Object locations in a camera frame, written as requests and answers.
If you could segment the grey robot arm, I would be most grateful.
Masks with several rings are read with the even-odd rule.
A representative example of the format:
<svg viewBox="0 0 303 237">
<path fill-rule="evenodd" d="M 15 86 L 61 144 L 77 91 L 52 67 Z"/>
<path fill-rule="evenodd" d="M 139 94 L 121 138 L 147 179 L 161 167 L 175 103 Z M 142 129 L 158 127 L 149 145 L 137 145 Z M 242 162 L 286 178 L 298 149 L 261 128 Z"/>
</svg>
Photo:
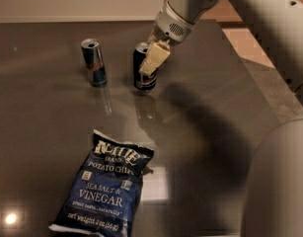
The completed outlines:
<svg viewBox="0 0 303 237">
<path fill-rule="evenodd" d="M 303 106 L 303 3 L 228 0 L 276 69 L 273 81 Z M 218 0 L 167 0 L 139 67 L 150 76 Z M 303 237 L 303 114 L 274 128 L 254 153 L 240 237 Z"/>
</svg>

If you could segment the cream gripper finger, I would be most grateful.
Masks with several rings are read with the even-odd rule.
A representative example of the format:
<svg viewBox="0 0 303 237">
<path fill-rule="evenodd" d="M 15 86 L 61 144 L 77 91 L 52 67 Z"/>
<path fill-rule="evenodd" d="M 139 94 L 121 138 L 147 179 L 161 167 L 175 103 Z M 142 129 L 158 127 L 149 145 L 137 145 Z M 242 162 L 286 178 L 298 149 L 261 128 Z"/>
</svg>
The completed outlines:
<svg viewBox="0 0 303 237">
<path fill-rule="evenodd" d="M 156 38 L 156 36 L 155 36 L 155 32 L 154 31 L 151 31 L 151 33 L 150 33 L 150 35 L 149 35 L 149 37 L 148 37 L 148 39 L 147 39 L 147 42 L 148 43 L 151 43 L 151 42 L 153 42 L 153 41 L 155 41 L 157 38 Z"/>
<path fill-rule="evenodd" d="M 153 41 L 149 45 L 146 57 L 140 65 L 139 73 L 144 76 L 151 76 L 170 54 L 171 51 L 168 41 Z"/>
</svg>

